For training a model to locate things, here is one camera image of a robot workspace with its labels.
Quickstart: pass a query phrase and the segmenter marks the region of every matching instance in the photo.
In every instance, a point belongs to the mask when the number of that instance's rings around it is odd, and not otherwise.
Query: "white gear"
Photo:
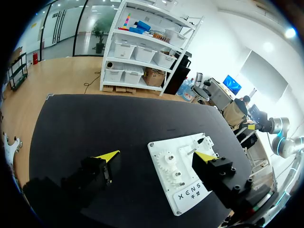
[[[176,169],[176,160],[170,151],[162,151],[156,156],[158,167],[165,172]]]
[[[182,177],[181,171],[174,170],[173,172],[167,173],[166,179],[167,182],[169,182],[176,189],[180,186],[180,183],[183,182],[181,177]]]

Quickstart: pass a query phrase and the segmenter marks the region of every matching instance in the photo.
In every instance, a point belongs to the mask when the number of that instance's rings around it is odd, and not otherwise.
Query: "white storage bin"
[[[107,82],[119,82],[124,72],[124,64],[113,63],[112,69],[105,69],[105,80]]]
[[[127,41],[115,41],[114,57],[130,59],[135,47],[135,44]]]
[[[176,0],[156,0],[154,6],[170,12],[177,5],[177,3],[178,2]]]
[[[124,82],[129,84],[138,84],[143,76],[143,68],[136,65],[125,65]]]
[[[178,48],[181,48],[187,39],[182,34],[170,29],[165,30],[165,36],[170,39],[169,44],[172,44]]]
[[[137,45],[135,48],[135,59],[145,63],[150,63],[156,52],[157,51],[153,50],[152,47]]]
[[[159,51],[154,55],[153,59],[157,65],[169,69],[177,58],[174,56],[168,56]]]

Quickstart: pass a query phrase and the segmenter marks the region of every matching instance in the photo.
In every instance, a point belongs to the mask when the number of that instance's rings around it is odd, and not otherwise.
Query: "wooden floor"
[[[15,154],[14,167],[17,178],[23,186],[29,181],[29,149],[35,124],[47,94],[83,94],[85,82],[91,83],[100,72],[102,57],[57,58],[39,62],[29,67],[29,76],[21,87],[12,92],[7,87],[2,106],[2,129],[13,143],[14,135],[23,142],[19,153]],[[152,90],[137,89],[136,94],[106,93],[99,91],[100,79],[95,80],[86,94],[124,95],[164,100],[184,101],[181,97]]]

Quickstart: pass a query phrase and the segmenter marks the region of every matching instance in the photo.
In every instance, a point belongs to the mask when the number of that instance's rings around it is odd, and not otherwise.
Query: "metal shelving unit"
[[[174,45],[171,45],[169,43],[166,43],[162,40],[158,40],[153,37],[149,37],[146,35],[134,33],[134,32],[129,32],[125,30],[119,30],[118,27],[123,26],[123,22],[125,21],[126,16],[128,13],[131,13],[131,18],[145,21],[148,17],[147,22],[149,25],[152,27],[157,28],[158,30],[165,30],[165,29],[172,29],[174,28],[175,31],[181,31],[182,28],[189,28],[189,30],[184,34],[188,34],[189,32],[192,32],[190,38],[186,41],[186,44],[184,48],[179,48]],[[156,90],[156,91],[161,91],[160,95],[162,95],[171,80],[175,70],[177,69],[177,66],[181,62],[184,54],[186,53],[191,41],[193,40],[194,36],[196,35],[198,29],[200,28],[200,25],[203,22],[202,17],[199,21],[199,23],[194,26],[190,22],[186,21],[183,18],[180,18],[171,12],[168,12],[166,10],[162,10],[158,7],[155,7],[153,5],[150,5],[145,2],[141,2],[138,0],[123,0],[122,3],[120,4],[119,9],[117,10],[117,13],[115,15],[115,18],[113,20],[107,43],[105,46],[104,50],[104,59],[101,67],[101,78],[100,78],[100,90],[103,90],[104,85],[108,86],[125,86],[125,87],[133,87],[133,88],[142,88],[142,89],[150,89],[150,90]],[[179,51],[181,52],[180,57],[177,59],[177,62],[175,63],[174,67],[172,70],[168,68],[161,67],[157,65],[153,60],[150,63],[145,63],[141,61],[135,60],[134,57],[131,57],[130,59],[123,59],[123,58],[115,58],[114,57],[114,50],[113,50],[113,43],[115,40],[115,37],[120,37],[126,40],[132,40],[136,41],[137,43],[141,42],[147,42],[149,43],[149,46],[156,48],[156,49],[166,49],[167,51],[169,50],[174,50],[174,51]],[[120,62],[120,63],[127,63],[127,64],[134,64],[138,66],[143,66],[143,67],[150,67],[158,70],[163,70],[167,73],[169,73],[169,77],[166,79],[165,77],[165,82],[163,87],[154,87],[154,86],[148,86],[146,85],[145,81],[143,78],[139,81],[137,85],[133,84],[127,84],[124,82],[124,76],[122,76],[122,79],[120,82],[108,82],[105,81],[105,65],[107,61],[111,62]]]
[[[22,57],[25,56],[25,63],[22,63]],[[20,66],[13,70],[13,67],[15,64],[19,63],[20,61]],[[28,77],[28,67],[27,67],[27,55],[26,53],[23,53],[20,55],[11,65],[10,65],[10,70],[8,70],[8,79],[10,82],[10,87],[13,91],[16,91],[20,85],[23,83],[23,81]],[[22,75],[16,80],[15,77],[19,74],[19,72],[22,71]]]

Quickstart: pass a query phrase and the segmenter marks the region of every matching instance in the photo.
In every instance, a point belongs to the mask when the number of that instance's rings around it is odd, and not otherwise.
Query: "glass door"
[[[42,59],[73,55],[78,20],[86,0],[58,0],[51,4],[42,39]]]
[[[119,0],[88,0],[80,19],[75,56],[103,56]]]

